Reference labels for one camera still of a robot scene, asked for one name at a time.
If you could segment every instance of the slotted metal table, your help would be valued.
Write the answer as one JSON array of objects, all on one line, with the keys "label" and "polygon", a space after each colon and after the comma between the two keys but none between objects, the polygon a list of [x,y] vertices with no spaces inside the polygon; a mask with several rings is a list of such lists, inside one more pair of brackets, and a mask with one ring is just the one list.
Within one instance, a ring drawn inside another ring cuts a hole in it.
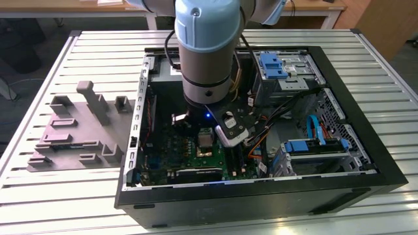
[{"label": "slotted metal table", "polygon": [[[118,95],[135,98],[145,48],[163,47],[167,34],[72,32],[0,160],[0,234],[417,234],[418,96],[364,35],[350,30],[247,30],[245,35],[255,46],[322,46],[410,182],[392,193],[337,214],[146,231],[114,209],[118,168],[26,170],[52,113],[52,97],[64,94],[83,100],[76,84],[91,80],[107,100]],[[173,38],[170,45],[177,44]]]}]

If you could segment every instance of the black cable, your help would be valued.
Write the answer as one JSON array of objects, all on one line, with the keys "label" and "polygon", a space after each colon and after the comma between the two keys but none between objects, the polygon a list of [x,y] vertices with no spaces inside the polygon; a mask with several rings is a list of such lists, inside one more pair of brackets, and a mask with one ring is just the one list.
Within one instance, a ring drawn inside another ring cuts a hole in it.
[{"label": "black cable", "polygon": [[170,39],[171,39],[171,37],[173,37],[174,34],[175,34],[175,31],[173,30],[173,31],[170,32],[167,38],[166,38],[166,42],[165,42],[165,52],[166,52],[166,57],[167,57],[167,59],[169,59],[169,63],[170,63],[170,65],[171,65],[171,67],[173,67],[175,70],[181,70],[181,64],[175,64],[175,63],[173,62],[173,59],[171,59],[170,55],[169,55],[169,49],[167,49],[167,47],[169,47],[169,41],[170,41]]},{"label": "black cable", "polygon": [[303,96],[306,96],[309,94],[315,94],[321,90],[322,90],[322,88],[314,88],[309,91],[299,92],[279,107],[277,107],[277,109],[273,111],[270,117],[267,118],[267,120],[265,122],[263,130],[259,132],[258,135],[255,135],[254,137],[251,137],[247,140],[247,143],[250,143],[254,140],[257,140],[258,138],[261,138],[266,134],[266,132],[269,132],[270,128],[273,127],[273,125],[275,123],[277,118],[279,118],[283,114],[286,114],[289,111],[291,111],[294,104],[297,103],[299,98],[302,98]]},{"label": "black cable", "polygon": [[267,138],[261,142],[262,162],[267,167],[266,177],[270,175],[270,164],[269,164],[269,152],[267,152]]},{"label": "black cable", "polygon": [[290,0],[291,4],[293,4],[293,12],[290,14],[290,16],[295,16],[297,15],[297,7],[295,7],[295,2],[294,0]]},{"label": "black cable", "polygon": [[243,41],[243,43],[246,44],[246,47],[247,47],[247,50],[250,52],[250,56],[251,56],[251,59],[253,59],[253,63],[254,63],[254,66],[255,66],[255,69],[257,69],[257,77],[259,78],[259,83],[261,83],[261,94],[257,94],[257,95],[263,95],[263,91],[265,91],[265,88],[263,88],[263,79],[262,79],[262,71],[261,71],[261,67],[259,67],[259,62],[255,58],[255,54],[254,54],[254,51],[253,51],[253,48],[250,47],[250,44],[246,40],[246,37],[243,35],[241,35],[241,39]]},{"label": "black cable", "polygon": [[8,89],[8,98],[12,102],[18,101],[19,100],[19,96],[16,94],[15,98],[12,99],[12,91],[11,91],[11,85],[8,84],[8,81],[4,77],[0,76],[0,79],[6,82],[6,85],[7,85],[7,89]]}]

